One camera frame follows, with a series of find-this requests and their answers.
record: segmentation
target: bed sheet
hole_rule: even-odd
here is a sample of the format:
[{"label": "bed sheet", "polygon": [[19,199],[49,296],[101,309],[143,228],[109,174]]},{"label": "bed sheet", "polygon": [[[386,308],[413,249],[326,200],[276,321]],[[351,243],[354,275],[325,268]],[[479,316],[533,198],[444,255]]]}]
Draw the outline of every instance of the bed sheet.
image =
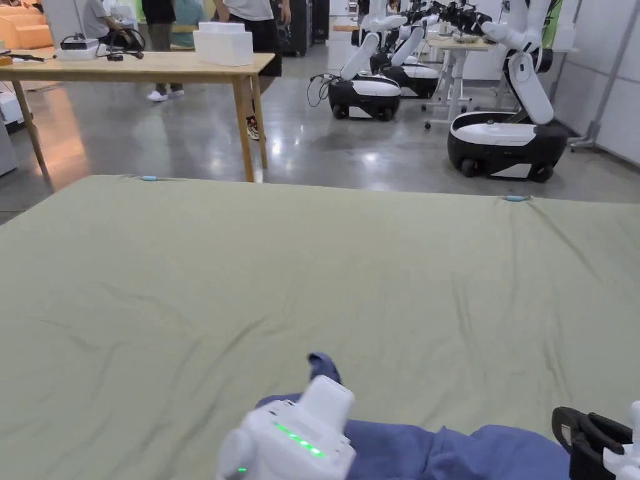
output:
[{"label": "bed sheet", "polygon": [[311,351],[430,430],[640,399],[640,205],[89,177],[0,252],[5,478],[210,479]]}]

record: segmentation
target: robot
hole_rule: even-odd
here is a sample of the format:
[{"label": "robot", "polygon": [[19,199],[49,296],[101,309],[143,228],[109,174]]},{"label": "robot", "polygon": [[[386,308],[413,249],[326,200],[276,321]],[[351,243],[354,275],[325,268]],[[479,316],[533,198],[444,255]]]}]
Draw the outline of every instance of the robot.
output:
[{"label": "robot", "polygon": [[640,402],[630,418],[633,429],[595,413],[554,410],[551,428],[571,456],[571,480],[640,480]]},{"label": "robot", "polygon": [[[407,24],[401,26],[397,35],[389,35],[384,50],[375,54],[369,64],[371,72],[380,73],[394,80],[402,89],[403,97],[430,99],[438,88],[440,74],[420,63],[411,55],[424,38],[427,28],[435,25],[439,17],[429,10],[410,10],[403,12]],[[400,39],[403,42],[392,53],[393,44]]]},{"label": "robot", "polygon": [[457,8],[455,3],[441,8],[442,20],[508,51],[504,74],[522,107],[515,115],[474,112],[455,118],[449,131],[449,158],[466,177],[486,175],[544,183],[553,175],[568,134],[551,125],[554,110],[537,76],[552,62],[551,50],[541,46],[550,4],[551,0],[512,0],[508,24],[493,22],[475,8]]},{"label": "robot", "polygon": [[249,412],[218,451],[218,480],[345,480],[356,455],[343,433],[354,401],[320,375],[299,402]]},{"label": "robot", "polygon": [[397,82],[379,74],[359,73],[378,50],[381,34],[407,21],[402,15],[385,15],[386,1],[371,0],[369,14],[362,21],[362,29],[369,33],[340,70],[340,76],[328,81],[329,105],[335,118],[347,118],[353,115],[353,109],[358,109],[368,117],[388,122],[400,107],[402,91]]}]

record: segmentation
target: gray floor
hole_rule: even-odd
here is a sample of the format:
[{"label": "gray floor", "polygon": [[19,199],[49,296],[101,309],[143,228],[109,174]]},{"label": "gray floor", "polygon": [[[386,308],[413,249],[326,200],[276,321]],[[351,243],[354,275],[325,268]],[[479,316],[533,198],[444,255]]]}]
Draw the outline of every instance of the gray floor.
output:
[{"label": "gray floor", "polygon": [[[469,195],[535,195],[640,202],[640,172],[599,152],[567,152],[544,185],[466,179],[447,160],[447,128],[423,128],[420,102],[405,100],[390,123],[332,118],[307,102],[311,75],[336,68],[339,45],[285,59],[285,75],[264,95],[269,170],[258,181]],[[150,104],[150,86],[67,83],[28,94],[47,161],[40,173],[26,132],[12,135],[20,168],[0,178],[0,223],[91,174],[244,179],[232,90],[187,85],[187,95]],[[471,92],[491,102],[486,89]]]}]

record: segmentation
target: cable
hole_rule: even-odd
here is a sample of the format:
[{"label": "cable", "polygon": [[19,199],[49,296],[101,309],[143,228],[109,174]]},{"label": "cable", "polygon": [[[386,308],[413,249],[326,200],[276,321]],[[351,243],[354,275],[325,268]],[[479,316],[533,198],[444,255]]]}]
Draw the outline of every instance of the cable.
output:
[{"label": "cable", "polygon": [[[122,50],[117,49],[115,45],[116,38],[120,36],[127,42],[127,47]],[[116,30],[111,35],[111,42],[109,44],[109,52],[105,55],[98,55],[98,50],[95,51],[96,58],[107,58],[111,61],[120,61],[123,59],[123,55],[131,55],[139,60],[142,60],[144,54],[142,53],[147,46],[147,41],[142,34],[134,28],[123,28]]]},{"label": "cable", "polygon": [[[311,103],[311,98],[309,98],[309,90],[311,89],[311,86],[313,85],[314,80],[317,78],[322,78],[327,80],[320,84],[320,89],[318,91],[318,102],[315,105],[313,105]],[[322,102],[322,100],[324,100],[329,96],[329,86],[339,78],[340,78],[339,76],[333,75],[333,74],[320,74],[320,75],[315,75],[311,77],[309,79],[309,85],[307,86],[307,102],[309,103],[309,106],[311,108],[316,108],[318,105],[320,105],[320,102]]]}]

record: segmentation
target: white box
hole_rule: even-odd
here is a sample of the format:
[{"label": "white box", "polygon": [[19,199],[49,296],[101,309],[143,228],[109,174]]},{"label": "white box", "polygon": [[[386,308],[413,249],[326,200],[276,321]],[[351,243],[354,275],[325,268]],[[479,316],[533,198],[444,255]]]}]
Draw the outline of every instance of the white box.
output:
[{"label": "white box", "polygon": [[243,24],[201,23],[193,41],[199,61],[228,67],[253,63],[253,35]]}]

